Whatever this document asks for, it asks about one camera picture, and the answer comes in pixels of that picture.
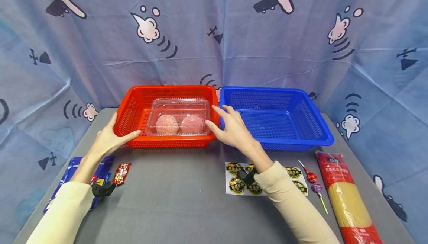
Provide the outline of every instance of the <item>blue package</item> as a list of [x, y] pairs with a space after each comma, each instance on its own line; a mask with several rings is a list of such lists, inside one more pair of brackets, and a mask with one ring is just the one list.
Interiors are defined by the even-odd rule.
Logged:
[[[65, 170], [65, 173], [62, 176], [61, 181], [59, 181], [59, 185], [56, 188], [56, 190], [54, 191], [53, 195], [51, 196], [51, 199], [49, 199], [46, 207], [43, 209], [43, 213], [46, 213], [49, 206], [52, 204], [52, 202], [55, 198], [55, 195], [58, 192], [61, 185], [70, 181], [71, 177], [76, 172], [82, 158], [83, 157], [73, 157], [72, 159], [70, 159], [70, 163], [68, 163], [68, 166], [67, 166], [67, 169]], [[114, 156], [107, 156], [107, 157], [104, 157], [104, 159], [102, 159], [101, 163], [98, 165], [98, 168], [94, 174], [94, 176], [96, 176], [96, 180], [95, 180], [96, 184], [104, 185], [104, 184], [106, 184], [106, 182], [108, 182], [108, 179], [110, 178], [110, 175], [111, 175], [111, 173], [109, 173], [109, 171], [110, 171], [110, 168], [113, 164], [113, 160], [114, 160]], [[100, 200], [100, 198], [95, 198], [92, 201], [92, 206], [91, 206], [90, 210], [95, 209], [99, 200]]]

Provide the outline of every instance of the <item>hand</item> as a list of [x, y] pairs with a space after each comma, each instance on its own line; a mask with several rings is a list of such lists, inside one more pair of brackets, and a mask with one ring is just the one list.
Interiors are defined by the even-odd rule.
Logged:
[[253, 143], [257, 141], [253, 138], [251, 133], [248, 131], [245, 123], [240, 116], [238, 111], [235, 111], [231, 106], [222, 106], [223, 109], [227, 110], [227, 113], [217, 106], [212, 106], [215, 112], [223, 118], [225, 128], [224, 131], [219, 129], [214, 123], [207, 120], [206, 126], [214, 132], [217, 139], [226, 145], [236, 147], [244, 153], [244, 149], [249, 148]]
[[88, 151], [88, 154], [101, 156], [102, 158], [104, 156], [110, 155], [126, 142], [129, 142], [130, 140], [135, 139], [138, 135], [140, 135], [141, 131], [137, 130], [122, 137], [117, 136], [113, 132], [113, 126], [116, 123], [116, 119], [117, 113], [113, 115], [107, 126], [98, 132], [93, 145]]

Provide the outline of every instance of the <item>clear plastic container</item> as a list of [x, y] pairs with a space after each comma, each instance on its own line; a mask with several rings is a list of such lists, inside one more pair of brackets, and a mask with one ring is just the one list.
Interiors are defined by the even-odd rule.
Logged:
[[151, 135], [207, 135], [205, 120], [210, 106], [204, 98], [158, 98], [153, 100], [145, 133]]

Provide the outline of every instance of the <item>patterned fabric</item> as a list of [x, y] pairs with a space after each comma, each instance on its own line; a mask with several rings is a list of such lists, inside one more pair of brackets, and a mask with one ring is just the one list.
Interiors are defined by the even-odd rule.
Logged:
[[428, 242], [427, 0], [0, 1], [1, 243], [138, 84], [303, 89]]

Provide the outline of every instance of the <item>table surface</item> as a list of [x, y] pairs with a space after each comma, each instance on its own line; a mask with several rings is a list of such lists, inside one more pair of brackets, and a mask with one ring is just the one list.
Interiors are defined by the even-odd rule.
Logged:
[[[88, 151], [97, 132], [108, 123], [115, 111], [103, 109], [99, 113], [71, 157], [83, 156]], [[325, 114], [323, 117], [335, 137], [335, 143], [319, 149], [343, 154], [383, 243], [414, 244], [329, 117]], [[300, 159], [310, 171], [321, 176], [315, 150], [267, 153], [283, 166], [300, 167], [297, 161]], [[114, 155], [113, 172], [121, 163], [132, 163], [126, 182], [88, 213], [75, 243], [297, 243], [266, 196], [225, 194], [224, 162], [249, 162], [236, 149], [216, 140], [206, 148], [122, 148]], [[67, 165], [68, 162], [14, 244], [27, 241], [42, 218], [42, 210]], [[322, 191], [322, 195], [328, 215], [315, 193], [310, 191], [308, 199], [332, 227], [340, 242], [344, 243], [326, 190]]]

